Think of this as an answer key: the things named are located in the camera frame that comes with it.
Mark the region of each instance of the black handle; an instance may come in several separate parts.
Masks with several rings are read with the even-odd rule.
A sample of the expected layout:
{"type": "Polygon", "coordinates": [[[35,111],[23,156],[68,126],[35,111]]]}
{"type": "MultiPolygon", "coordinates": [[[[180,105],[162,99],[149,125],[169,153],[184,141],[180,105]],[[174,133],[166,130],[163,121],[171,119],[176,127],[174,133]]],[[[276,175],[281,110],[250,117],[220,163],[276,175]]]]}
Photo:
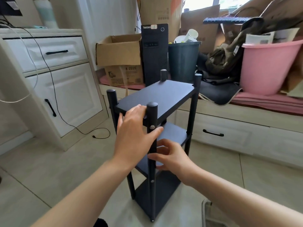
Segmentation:
{"type": "Polygon", "coordinates": [[[68,53],[68,50],[62,50],[62,51],[57,51],[57,52],[47,52],[47,55],[51,55],[51,54],[56,54],[56,53],[68,53]]]}
{"type": "Polygon", "coordinates": [[[53,112],[53,116],[54,116],[54,117],[57,117],[57,115],[56,115],[56,113],[55,113],[53,107],[51,106],[51,103],[49,102],[49,100],[48,100],[48,99],[44,99],[44,101],[48,103],[49,107],[51,108],[51,110],[52,110],[52,112],[53,112]]]}
{"type": "Polygon", "coordinates": [[[205,129],[203,129],[203,132],[204,132],[204,133],[211,134],[211,135],[216,135],[216,136],[224,137],[224,134],[215,134],[215,133],[211,133],[211,132],[208,132],[208,131],[205,130],[205,129]]]}

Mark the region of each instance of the white cabinet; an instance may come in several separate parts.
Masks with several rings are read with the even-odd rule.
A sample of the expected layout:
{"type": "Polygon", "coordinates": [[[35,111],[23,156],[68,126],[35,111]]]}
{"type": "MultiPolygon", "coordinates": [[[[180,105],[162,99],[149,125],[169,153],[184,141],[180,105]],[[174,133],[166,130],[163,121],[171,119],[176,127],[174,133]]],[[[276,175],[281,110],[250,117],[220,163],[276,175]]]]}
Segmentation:
{"type": "MultiPolygon", "coordinates": [[[[187,128],[188,111],[177,110],[176,125],[187,128]]],[[[192,138],[253,154],[266,141],[269,127],[196,113],[192,138]]]]}
{"type": "MultiPolygon", "coordinates": [[[[87,59],[82,37],[36,38],[36,41],[34,39],[23,41],[37,69],[47,68],[47,65],[54,67],[87,59]]],[[[19,62],[22,72],[35,71],[35,66],[21,39],[6,40],[6,42],[19,62]]]]}
{"type": "MultiPolygon", "coordinates": [[[[51,73],[56,90],[58,109],[67,123],[77,127],[102,110],[89,63],[52,71],[51,73]]],[[[72,131],[74,127],[67,125],[58,113],[51,73],[47,72],[39,75],[35,93],[41,99],[44,108],[62,137],[72,131]]],[[[30,76],[26,79],[32,86],[35,85],[36,76],[30,76]]]]}
{"type": "Polygon", "coordinates": [[[303,167],[303,133],[271,127],[258,155],[303,167]]]}

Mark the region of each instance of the computer tower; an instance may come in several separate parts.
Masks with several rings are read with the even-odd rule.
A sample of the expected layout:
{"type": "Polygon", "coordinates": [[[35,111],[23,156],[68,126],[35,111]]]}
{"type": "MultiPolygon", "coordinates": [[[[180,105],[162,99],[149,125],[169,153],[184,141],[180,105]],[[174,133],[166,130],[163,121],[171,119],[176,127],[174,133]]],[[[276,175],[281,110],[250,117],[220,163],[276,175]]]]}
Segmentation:
{"type": "Polygon", "coordinates": [[[142,25],[142,58],[146,87],[161,79],[161,69],[168,69],[169,25],[142,25]]]}

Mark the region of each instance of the tile floor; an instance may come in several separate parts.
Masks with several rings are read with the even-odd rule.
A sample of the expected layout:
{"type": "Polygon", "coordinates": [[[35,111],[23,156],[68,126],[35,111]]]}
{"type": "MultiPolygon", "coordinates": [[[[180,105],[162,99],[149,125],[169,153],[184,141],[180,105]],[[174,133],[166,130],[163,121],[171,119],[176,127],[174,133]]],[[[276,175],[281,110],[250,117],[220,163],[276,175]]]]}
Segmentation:
{"type": "MultiPolygon", "coordinates": [[[[111,131],[105,140],[86,136],[62,152],[33,138],[0,156],[0,226],[30,226],[91,175],[113,153],[111,120],[100,125],[111,131]]],[[[106,136],[106,130],[92,135],[106,136]]],[[[190,157],[200,167],[257,194],[303,212],[303,171],[193,141],[190,157]]],[[[145,178],[133,170],[135,187],[145,178]]],[[[201,226],[204,196],[180,185],[154,224],[131,200],[124,180],[100,217],[109,226],[201,226]]]]}

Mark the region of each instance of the white drawer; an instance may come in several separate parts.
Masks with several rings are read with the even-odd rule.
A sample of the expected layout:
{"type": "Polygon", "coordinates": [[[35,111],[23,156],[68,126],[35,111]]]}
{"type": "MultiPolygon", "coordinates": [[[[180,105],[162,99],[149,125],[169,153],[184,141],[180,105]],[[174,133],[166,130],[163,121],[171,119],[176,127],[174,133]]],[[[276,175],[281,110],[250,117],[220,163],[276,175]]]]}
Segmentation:
{"type": "MultiPolygon", "coordinates": [[[[176,125],[187,128],[188,111],[177,110],[176,125]]],[[[214,146],[253,154],[266,141],[269,127],[196,113],[192,138],[214,146]]]]}
{"type": "MultiPolygon", "coordinates": [[[[82,37],[36,38],[36,42],[40,46],[47,65],[43,60],[39,46],[35,40],[24,39],[23,41],[25,42],[37,69],[47,68],[47,65],[49,67],[54,67],[87,59],[82,37]]],[[[34,71],[35,66],[21,39],[10,39],[6,40],[6,42],[9,44],[13,54],[19,62],[22,72],[34,71]]]]}
{"type": "Polygon", "coordinates": [[[303,133],[270,127],[257,155],[303,167],[303,133]]]}

